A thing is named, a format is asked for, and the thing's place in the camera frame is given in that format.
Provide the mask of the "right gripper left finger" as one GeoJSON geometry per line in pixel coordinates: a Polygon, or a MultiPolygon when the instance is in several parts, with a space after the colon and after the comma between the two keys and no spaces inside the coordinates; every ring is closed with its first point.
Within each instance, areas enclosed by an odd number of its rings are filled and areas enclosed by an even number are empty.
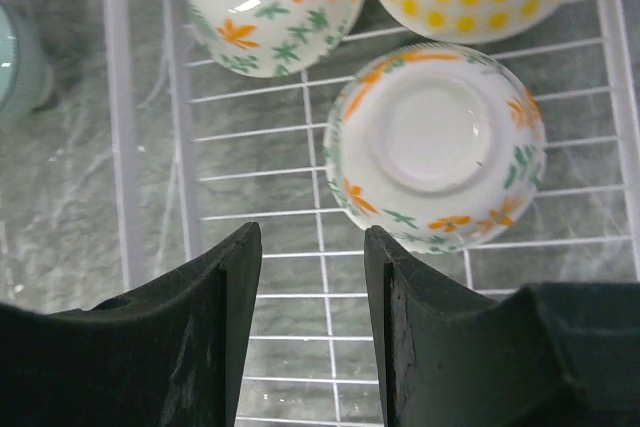
{"type": "Polygon", "coordinates": [[[1,308],[5,426],[231,426],[261,272],[250,222],[92,309],[1,308]]]}

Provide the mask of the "light teal bowl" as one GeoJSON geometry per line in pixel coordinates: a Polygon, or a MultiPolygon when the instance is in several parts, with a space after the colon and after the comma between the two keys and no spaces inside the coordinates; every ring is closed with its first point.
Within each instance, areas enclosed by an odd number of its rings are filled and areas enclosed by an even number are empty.
{"type": "Polygon", "coordinates": [[[42,107],[54,90],[54,69],[35,24],[1,3],[1,128],[42,107]]]}

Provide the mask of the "leaf and orange flower bowl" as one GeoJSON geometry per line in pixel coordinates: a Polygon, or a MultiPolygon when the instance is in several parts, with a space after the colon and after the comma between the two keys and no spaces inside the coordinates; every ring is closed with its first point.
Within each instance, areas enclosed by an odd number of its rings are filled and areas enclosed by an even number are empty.
{"type": "Polygon", "coordinates": [[[323,139],[327,185],[359,228],[412,252],[487,243],[524,214],[546,169],[546,132],[526,86],[477,50],[408,45],[357,71],[323,139]]]}

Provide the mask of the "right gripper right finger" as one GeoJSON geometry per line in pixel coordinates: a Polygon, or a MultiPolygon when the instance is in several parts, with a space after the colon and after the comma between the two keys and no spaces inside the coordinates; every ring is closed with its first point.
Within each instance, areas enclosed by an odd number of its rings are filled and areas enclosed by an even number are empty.
{"type": "Polygon", "coordinates": [[[496,301],[377,226],[364,268],[386,425],[638,424],[637,284],[527,284],[496,301]]]}

